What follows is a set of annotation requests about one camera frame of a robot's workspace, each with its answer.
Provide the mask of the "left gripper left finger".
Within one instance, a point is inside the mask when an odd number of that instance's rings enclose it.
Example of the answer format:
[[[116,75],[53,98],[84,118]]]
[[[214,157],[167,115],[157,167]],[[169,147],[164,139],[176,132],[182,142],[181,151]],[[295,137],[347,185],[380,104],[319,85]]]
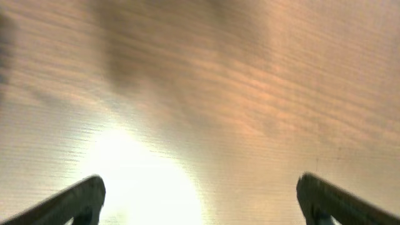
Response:
[[[92,175],[51,196],[1,225],[97,225],[106,188],[101,176]]]

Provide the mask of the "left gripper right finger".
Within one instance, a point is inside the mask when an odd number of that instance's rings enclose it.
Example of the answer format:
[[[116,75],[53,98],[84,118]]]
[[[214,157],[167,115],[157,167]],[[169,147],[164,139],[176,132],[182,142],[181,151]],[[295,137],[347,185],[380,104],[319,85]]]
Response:
[[[305,172],[296,185],[297,200],[307,225],[399,225],[399,217],[340,187]]]

